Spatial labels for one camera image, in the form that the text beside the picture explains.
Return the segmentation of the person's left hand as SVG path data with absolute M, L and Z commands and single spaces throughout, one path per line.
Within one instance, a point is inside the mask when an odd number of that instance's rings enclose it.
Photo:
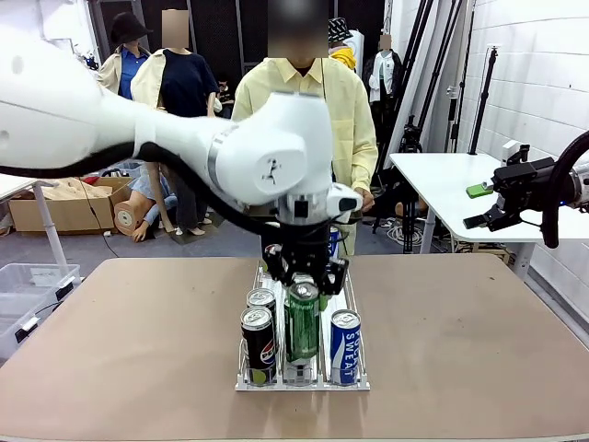
M 354 190 L 362 198 L 362 205 L 358 209 L 358 211 L 361 212 L 361 213 L 366 213 L 367 211 L 369 211 L 375 205 L 375 197 L 374 197 L 374 195 L 370 191 L 368 191 L 368 190 L 366 190 L 364 188 L 356 187 Z

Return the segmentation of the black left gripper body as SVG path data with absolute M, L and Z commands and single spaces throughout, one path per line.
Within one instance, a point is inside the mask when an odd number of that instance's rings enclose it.
M 274 275 L 324 276 L 329 263 L 329 228 L 329 221 L 309 226 L 280 224 L 277 243 L 282 248 Z

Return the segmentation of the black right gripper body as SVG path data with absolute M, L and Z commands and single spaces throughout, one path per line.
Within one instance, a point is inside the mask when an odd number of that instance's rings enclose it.
M 501 210 L 542 210 L 556 161 L 551 157 L 498 168 L 491 177 Z

